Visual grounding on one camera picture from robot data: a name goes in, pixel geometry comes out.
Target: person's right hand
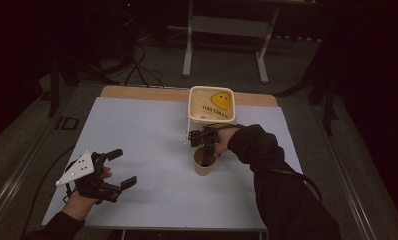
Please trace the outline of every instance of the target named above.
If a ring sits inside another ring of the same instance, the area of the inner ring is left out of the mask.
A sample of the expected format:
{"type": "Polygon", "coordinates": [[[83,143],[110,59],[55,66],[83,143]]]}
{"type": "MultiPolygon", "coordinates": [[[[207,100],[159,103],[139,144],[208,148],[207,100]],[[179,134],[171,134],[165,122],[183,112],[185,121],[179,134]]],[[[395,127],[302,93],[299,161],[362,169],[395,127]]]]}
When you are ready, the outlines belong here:
{"type": "Polygon", "coordinates": [[[220,139],[220,143],[215,147],[214,157],[217,157],[221,153],[228,150],[228,142],[234,133],[236,133],[239,129],[240,128],[223,128],[218,130],[218,138],[220,139]]]}

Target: white tabletop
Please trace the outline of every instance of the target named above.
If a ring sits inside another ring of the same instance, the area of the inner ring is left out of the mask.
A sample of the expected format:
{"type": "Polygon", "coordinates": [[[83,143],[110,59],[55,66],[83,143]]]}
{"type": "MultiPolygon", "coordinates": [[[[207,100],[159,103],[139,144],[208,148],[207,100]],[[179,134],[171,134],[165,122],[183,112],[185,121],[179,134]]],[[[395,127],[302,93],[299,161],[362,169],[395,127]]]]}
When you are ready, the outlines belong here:
{"type": "MultiPolygon", "coordinates": [[[[261,124],[274,133],[285,150],[286,161],[302,172],[281,108],[236,106],[237,122],[261,124]]],[[[124,155],[109,162],[119,185],[132,176],[137,184],[125,190],[117,203],[93,208],[86,226],[113,229],[263,230],[253,186],[253,174],[231,152],[217,159],[212,172],[198,176],[185,139],[187,103],[97,98],[83,128],[73,161],[82,153],[124,155]]],[[[59,212],[65,187],[57,188],[43,224],[59,212]]]]}

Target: person's left hand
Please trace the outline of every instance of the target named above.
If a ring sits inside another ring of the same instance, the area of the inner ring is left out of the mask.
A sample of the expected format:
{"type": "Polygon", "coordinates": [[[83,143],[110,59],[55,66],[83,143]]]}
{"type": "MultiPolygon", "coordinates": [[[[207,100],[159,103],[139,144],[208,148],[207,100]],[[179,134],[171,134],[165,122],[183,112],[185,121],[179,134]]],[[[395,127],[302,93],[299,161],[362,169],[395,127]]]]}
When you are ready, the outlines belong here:
{"type": "MultiPolygon", "coordinates": [[[[103,167],[102,178],[109,178],[112,176],[111,168],[103,167]]],[[[78,220],[83,221],[86,219],[92,207],[98,199],[88,198],[81,196],[78,191],[74,191],[68,199],[68,202],[65,204],[62,212],[67,214],[68,216],[78,220]]]]}

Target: person's right arm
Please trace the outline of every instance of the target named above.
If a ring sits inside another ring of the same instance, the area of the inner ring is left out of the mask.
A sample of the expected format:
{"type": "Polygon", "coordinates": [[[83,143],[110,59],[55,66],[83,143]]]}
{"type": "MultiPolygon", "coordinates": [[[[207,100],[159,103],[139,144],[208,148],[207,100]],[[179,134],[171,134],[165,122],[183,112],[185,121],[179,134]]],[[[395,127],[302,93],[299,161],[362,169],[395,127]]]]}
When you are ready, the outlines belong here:
{"type": "MultiPolygon", "coordinates": [[[[276,137],[261,126],[222,129],[215,155],[233,151],[257,169],[293,171],[284,161],[276,137]]],[[[302,180],[280,174],[254,173],[256,203],[270,239],[341,239],[339,226],[302,180]]]]}

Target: hand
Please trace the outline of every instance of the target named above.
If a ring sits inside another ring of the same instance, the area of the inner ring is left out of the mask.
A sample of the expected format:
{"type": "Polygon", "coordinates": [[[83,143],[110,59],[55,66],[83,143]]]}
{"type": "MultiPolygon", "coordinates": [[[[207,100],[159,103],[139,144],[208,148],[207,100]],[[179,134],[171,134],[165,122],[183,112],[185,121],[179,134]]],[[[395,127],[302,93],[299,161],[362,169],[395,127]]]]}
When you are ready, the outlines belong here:
{"type": "MultiPolygon", "coordinates": [[[[103,167],[102,178],[109,178],[112,176],[111,168],[103,167]]],[[[83,221],[86,219],[92,207],[98,199],[88,198],[81,196],[78,191],[74,191],[68,199],[68,202],[65,204],[62,212],[67,214],[68,216],[78,220],[83,221]]]]}
{"type": "Polygon", "coordinates": [[[218,130],[218,138],[220,139],[220,143],[215,147],[214,157],[217,157],[221,153],[228,150],[228,142],[234,133],[236,133],[239,129],[240,128],[223,128],[218,130]]]}

